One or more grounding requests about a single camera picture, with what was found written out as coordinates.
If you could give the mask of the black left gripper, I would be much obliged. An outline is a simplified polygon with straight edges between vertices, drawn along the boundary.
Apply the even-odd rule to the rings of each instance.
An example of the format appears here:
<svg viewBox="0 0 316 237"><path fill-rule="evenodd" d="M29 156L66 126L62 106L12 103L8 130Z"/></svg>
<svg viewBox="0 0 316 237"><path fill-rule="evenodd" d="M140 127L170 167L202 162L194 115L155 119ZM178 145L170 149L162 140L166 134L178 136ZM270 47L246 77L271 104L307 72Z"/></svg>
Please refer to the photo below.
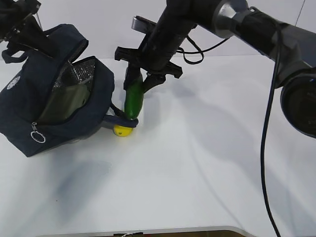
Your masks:
<svg viewBox="0 0 316 237"><path fill-rule="evenodd" d="M41 3L37 0L2 0L0 2L0 40L7 41L12 52L38 51L56 57L58 47L37 23Z"/></svg>

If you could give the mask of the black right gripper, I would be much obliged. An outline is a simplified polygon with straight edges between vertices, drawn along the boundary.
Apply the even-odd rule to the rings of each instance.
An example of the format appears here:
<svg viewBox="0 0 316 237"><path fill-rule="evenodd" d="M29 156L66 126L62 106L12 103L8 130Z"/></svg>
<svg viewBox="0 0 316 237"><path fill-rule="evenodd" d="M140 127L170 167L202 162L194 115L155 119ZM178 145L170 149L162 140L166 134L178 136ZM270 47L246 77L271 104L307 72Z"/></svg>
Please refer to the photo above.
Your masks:
<svg viewBox="0 0 316 237"><path fill-rule="evenodd" d="M180 78L182 68L170 62L176 50L183 42L183 36L166 29L158 29L147 34L138 49L118 47L115 60L124 60L128 65L125 72L123 89L129 89L137 82L142 82L140 68L149 72L142 83L143 93L163 84L167 74Z"/></svg>

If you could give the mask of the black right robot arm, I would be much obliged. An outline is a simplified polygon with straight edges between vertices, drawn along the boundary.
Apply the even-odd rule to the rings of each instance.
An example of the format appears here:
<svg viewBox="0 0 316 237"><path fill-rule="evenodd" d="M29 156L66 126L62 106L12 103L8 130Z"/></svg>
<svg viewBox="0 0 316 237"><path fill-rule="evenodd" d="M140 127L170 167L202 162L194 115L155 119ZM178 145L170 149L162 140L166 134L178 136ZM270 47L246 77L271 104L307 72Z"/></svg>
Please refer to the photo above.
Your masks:
<svg viewBox="0 0 316 237"><path fill-rule="evenodd" d="M245 0L169 0L157 22L134 18L133 28L145 38L137 49L118 47L115 59L146 70L147 90L166 75L179 78L182 69L171 58L196 26L226 40L237 37L273 60L284 116L299 132L315 137L315 33L278 21Z"/></svg>

